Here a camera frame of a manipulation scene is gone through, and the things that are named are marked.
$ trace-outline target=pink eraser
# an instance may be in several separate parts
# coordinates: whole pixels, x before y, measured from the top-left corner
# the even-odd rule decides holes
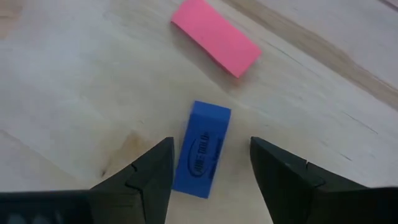
[[[172,22],[200,44],[222,67],[239,78],[261,50],[204,0],[186,0]]]

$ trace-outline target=rectangular block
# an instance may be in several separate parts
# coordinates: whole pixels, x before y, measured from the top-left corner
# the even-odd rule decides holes
[[[204,0],[186,0],[172,22],[200,44],[224,69],[239,78],[261,50]]]
[[[173,189],[208,198],[231,110],[195,101],[185,132]]]

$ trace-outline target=blue eraser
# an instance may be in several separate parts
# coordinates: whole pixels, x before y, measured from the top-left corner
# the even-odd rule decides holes
[[[208,198],[231,110],[195,101],[185,132],[173,189]]]

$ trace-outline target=wooden table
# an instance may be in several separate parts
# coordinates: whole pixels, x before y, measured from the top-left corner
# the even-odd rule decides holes
[[[307,1],[316,14],[302,1],[209,0],[263,51],[235,79],[170,24],[181,2],[24,3],[0,40],[2,191],[90,188],[166,136],[178,155],[193,100],[231,108],[231,123],[210,198],[172,192],[167,223],[272,223],[251,136],[369,187],[398,184],[398,13],[375,0]]]

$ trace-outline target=printed logo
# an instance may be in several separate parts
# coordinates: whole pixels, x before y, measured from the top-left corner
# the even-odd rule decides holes
[[[193,177],[203,176],[211,165],[207,161],[209,141],[209,133],[204,132],[191,144],[188,155],[188,170]]]

